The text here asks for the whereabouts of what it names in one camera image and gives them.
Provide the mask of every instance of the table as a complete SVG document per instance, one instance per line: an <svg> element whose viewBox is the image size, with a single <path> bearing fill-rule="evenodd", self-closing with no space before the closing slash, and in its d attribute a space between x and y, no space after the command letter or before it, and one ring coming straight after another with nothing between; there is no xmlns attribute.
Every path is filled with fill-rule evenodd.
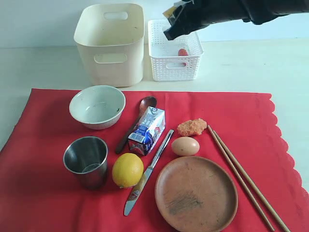
<svg viewBox="0 0 309 232"><path fill-rule="evenodd" d="M309 191L309 39L203 43L197 80L154 82L148 45L144 79L121 90L239 91L273 95L282 137L303 188ZM0 149L27 103L31 88L90 86L75 46L0 49Z"/></svg>

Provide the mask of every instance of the round plate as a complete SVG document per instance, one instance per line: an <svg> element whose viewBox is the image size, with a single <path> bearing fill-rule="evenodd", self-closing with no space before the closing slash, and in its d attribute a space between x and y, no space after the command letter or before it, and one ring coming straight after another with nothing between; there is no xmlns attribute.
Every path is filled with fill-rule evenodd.
<svg viewBox="0 0 309 232"><path fill-rule="evenodd" d="M219 232L233 220L238 206L229 175L197 156L177 158L163 168L155 200L163 218L181 232Z"/></svg>

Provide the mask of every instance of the plastic bin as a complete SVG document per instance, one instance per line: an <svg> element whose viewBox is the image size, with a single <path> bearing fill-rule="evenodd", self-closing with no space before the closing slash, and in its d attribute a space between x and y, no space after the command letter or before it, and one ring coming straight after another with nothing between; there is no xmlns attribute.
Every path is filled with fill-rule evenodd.
<svg viewBox="0 0 309 232"><path fill-rule="evenodd" d="M165 20L148 22L149 55L155 81L189 81L197 77L200 58L204 51L198 35L192 32L168 41L163 31L170 27ZM183 48L189 56L180 57Z"/></svg>
<svg viewBox="0 0 309 232"><path fill-rule="evenodd" d="M142 80L144 16L137 4L85 8L74 40L94 85L132 86Z"/></svg>

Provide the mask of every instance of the yellow lemon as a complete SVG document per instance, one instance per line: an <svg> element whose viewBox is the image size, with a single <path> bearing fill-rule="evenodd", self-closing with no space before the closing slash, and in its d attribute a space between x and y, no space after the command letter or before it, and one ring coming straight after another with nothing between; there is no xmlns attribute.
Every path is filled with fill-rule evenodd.
<svg viewBox="0 0 309 232"><path fill-rule="evenodd" d="M112 180L121 188L136 185L144 171L141 159L133 153L121 155L112 167Z"/></svg>

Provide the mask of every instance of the wooden chopsticks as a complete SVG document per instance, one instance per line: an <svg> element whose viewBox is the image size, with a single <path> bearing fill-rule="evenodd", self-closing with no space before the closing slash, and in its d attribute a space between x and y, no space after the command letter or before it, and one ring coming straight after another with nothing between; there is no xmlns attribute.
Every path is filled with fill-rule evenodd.
<svg viewBox="0 0 309 232"><path fill-rule="evenodd" d="M283 228L283 230L285 232L290 232L289 228L284 224L284 222L282 221L282 219L279 217L279 215L276 213L276 211L273 209L273 207L268 203L267 199L264 197L264 195L261 193L261 191L258 189L258 187L255 185L255 183L251 180L251 178L248 176L248 174L246 173L246 171L243 169L243 167L241 166L241 164L237 161L237 159L235 158L235 156L232 154L232 152L227 148L227 146L224 144L224 142L221 140L221 138L219 137L219 135L213 131L210 127L210 125L207 126L208 130L210 131L213 139L215 140L216 144L218 145L219 149L221 150L222 154L224 155L226 161L228 162L228 164L230 165L230 167L232 168L234 174L236 175L236 177L238 178L239 182L241 183L241 185L243 186L244 190L246 191L246 193L248 194L249 198L251 199L252 203L254 204L255 208L258 210L258 212L260 213L260 215L262 216L263 220L265 221L265 223L268 225L268 227L271 229L271 231L275 231L275 229L273 228L273 226L270 224L268 218L266 217L265 213L263 212L263 210L261 209L260 205L258 204L258 202L256 201L256 199L254 198L254 196L252 195L251 191L249 190L249 188L247 187L247 185L245 184L244 180L242 179L242 177L240 176L239 172L237 171L236 167L234 166L234 164L237 166L237 168L240 170L241 174L246 178L246 180L249 182L249 184L251 185L251 187L254 189L255 193L260 197L261 201L264 203L264 205L267 207L267 209L271 212L271 214L273 215L273 217L276 219L276 221L279 223L279 225Z"/></svg>

